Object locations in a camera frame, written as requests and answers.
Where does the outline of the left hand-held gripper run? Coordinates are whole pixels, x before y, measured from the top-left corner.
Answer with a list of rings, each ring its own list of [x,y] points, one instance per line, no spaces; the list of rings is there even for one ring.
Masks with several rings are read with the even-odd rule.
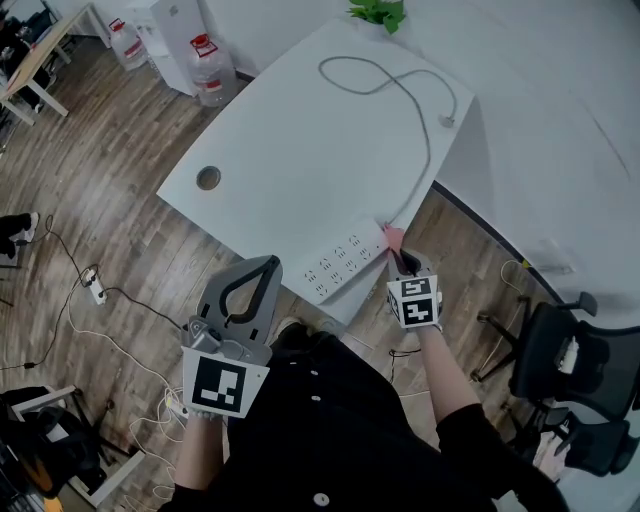
[[[183,401],[192,412],[244,418],[269,373],[266,343],[283,277],[275,255],[231,265],[208,281],[197,314],[183,333]],[[246,309],[230,313],[229,295],[258,279]],[[219,334],[205,319],[228,321],[238,340]]]

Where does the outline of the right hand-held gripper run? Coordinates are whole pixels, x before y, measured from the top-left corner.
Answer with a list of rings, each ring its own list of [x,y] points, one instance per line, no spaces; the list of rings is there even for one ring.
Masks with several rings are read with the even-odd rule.
[[[387,298],[400,327],[438,325],[442,293],[430,260],[412,249],[402,249],[401,254],[390,250],[388,267],[390,279],[396,281],[387,283]],[[418,277],[405,279],[408,274]]]

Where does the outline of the pink cloth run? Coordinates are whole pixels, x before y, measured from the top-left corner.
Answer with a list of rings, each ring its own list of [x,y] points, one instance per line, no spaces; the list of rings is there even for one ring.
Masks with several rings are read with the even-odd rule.
[[[385,234],[389,250],[396,255],[400,255],[405,231],[390,224],[385,224],[383,232]]]

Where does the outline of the person's left forearm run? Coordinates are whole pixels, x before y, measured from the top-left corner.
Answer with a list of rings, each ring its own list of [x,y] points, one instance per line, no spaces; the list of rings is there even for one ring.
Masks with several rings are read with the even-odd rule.
[[[176,485],[205,490],[223,465],[222,419],[190,415],[176,466]]]

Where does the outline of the person's right forearm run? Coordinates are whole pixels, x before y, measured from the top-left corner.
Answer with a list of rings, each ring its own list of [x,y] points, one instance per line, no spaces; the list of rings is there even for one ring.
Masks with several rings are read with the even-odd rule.
[[[451,353],[443,334],[434,326],[417,330],[421,358],[441,443],[449,437],[448,423],[462,425],[474,413],[484,415],[480,400]]]

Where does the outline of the white floor power strip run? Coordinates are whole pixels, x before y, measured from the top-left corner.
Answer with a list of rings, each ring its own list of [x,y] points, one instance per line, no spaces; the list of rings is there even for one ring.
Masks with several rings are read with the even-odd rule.
[[[96,267],[88,268],[82,272],[81,284],[90,290],[97,305],[101,306],[106,303],[108,295]]]

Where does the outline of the person's black clothing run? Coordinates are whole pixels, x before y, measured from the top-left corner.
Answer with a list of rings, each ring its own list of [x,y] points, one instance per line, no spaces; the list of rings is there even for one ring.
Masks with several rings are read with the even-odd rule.
[[[393,386],[338,338],[288,319],[247,416],[223,421],[220,473],[177,486],[159,512],[569,512],[552,480],[487,419],[412,430]]]

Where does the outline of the black office chair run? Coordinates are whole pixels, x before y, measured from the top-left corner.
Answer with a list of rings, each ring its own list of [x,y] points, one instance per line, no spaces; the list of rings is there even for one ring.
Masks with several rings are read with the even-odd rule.
[[[493,327],[509,343],[510,351],[486,372],[472,372],[473,381],[482,383],[511,367],[510,393],[532,403],[574,402],[610,421],[640,411],[640,326],[607,329],[576,319],[575,310],[591,316],[598,312],[596,299],[587,292],[573,303],[533,306],[524,295],[518,303],[524,306],[518,334],[489,313],[478,314],[477,321]],[[574,372],[565,375],[556,362],[572,337],[579,344],[579,354]]]
[[[522,423],[510,407],[503,409],[515,428],[508,445],[532,464],[544,432],[553,432],[563,439],[564,445],[571,445],[565,469],[581,470],[596,477],[623,472],[640,448],[640,437],[631,435],[626,420],[587,424],[567,407],[542,406]]]

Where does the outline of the small white bottle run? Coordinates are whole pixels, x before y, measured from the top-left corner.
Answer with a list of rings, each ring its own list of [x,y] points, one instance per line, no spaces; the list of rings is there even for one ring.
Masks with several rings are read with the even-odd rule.
[[[571,375],[574,372],[579,354],[579,344],[575,337],[572,337],[565,346],[560,350],[556,362],[559,372],[565,375]]]

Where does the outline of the clear water bottle red cap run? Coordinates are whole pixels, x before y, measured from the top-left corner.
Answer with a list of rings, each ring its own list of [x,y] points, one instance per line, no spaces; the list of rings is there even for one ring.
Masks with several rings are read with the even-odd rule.
[[[201,103],[210,107],[228,104],[238,89],[229,52],[207,33],[192,39],[190,47],[187,66]]]
[[[147,52],[137,34],[126,22],[116,18],[109,24],[111,46],[126,71],[139,68],[147,61]]]

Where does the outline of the pink garment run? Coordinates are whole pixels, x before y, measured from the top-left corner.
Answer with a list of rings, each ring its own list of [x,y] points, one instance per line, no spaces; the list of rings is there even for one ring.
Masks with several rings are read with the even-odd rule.
[[[565,469],[565,460],[571,445],[564,445],[563,439],[553,432],[541,434],[540,443],[533,459],[533,465],[552,479],[556,479]]]

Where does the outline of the black bag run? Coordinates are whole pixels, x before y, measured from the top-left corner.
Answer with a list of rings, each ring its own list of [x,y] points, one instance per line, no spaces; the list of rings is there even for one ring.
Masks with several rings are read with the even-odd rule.
[[[70,479],[77,477],[95,491],[106,480],[100,446],[74,391],[76,413],[50,405],[18,420],[11,407],[42,397],[44,387],[27,387],[0,393],[0,496],[32,492],[54,498]]]

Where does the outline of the white water dispenser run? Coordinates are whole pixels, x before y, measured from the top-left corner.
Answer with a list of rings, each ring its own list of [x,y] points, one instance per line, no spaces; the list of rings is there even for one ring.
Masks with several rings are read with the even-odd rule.
[[[206,31],[198,0],[133,0],[127,9],[166,84],[195,96],[187,62],[193,53],[190,41]]]

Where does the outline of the wooden desk white legs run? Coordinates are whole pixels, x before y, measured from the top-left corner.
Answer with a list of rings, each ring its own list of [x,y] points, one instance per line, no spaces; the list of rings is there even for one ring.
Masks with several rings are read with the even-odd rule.
[[[35,119],[11,102],[11,98],[17,96],[24,88],[30,88],[46,105],[52,107],[61,116],[66,117],[69,114],[69,111],[44,87],[36,83],[35,75],[53,53],[57,53],[67,64],[71,62],[69,56],[62,49],[61,41],[65,36],[71,34],[72,29],[80,28],[82,21],[89,21],[104,46],[107,49],[111,48],[110,36],[99,18],[94,3],[87,2],[74,14],[57,21],[39,43],[36,43],[33,48],[29,48],[25,59],[9,78],[8,84],[0,87],[0,105],[27,125],[33,126]]]

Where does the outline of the white metal frame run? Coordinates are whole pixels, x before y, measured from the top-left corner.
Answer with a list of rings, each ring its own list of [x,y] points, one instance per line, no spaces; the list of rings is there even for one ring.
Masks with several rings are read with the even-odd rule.
[[[50,387],[44,387],[47,392],[42,397],[36,397],[26,400],[11,407],[16,414],[18,420],[23,419],[23,415],[30,412],[36,412],[45,406],[58,405],[67,408],[70,412],[76,413],[76,406],[72,399],[72,394],[76,390],[80,390],[75,386],[68,386],[64,389],[54,390]],[[79,405],[83,409],[84,394],[78,398]],[[100,446],[101,467],[106,473],[106,480],[97,490],[91,491],[89,487],[83,484],[79,478],[70,479],[56,497],[58,497],[65,488],[69,487],[80,498],[82,498],[89,506],[98,508],[109,495],[119,487],[124,480],[139,466],[144,460],[144,453],[135,448],[122,449],[101,435],[101,427],[106,415],[114,409],[112,400],[107,400],[102,413],[97,419],[91,421],[85,411],[88,422],[93,426],[95,432],[95,441]]]

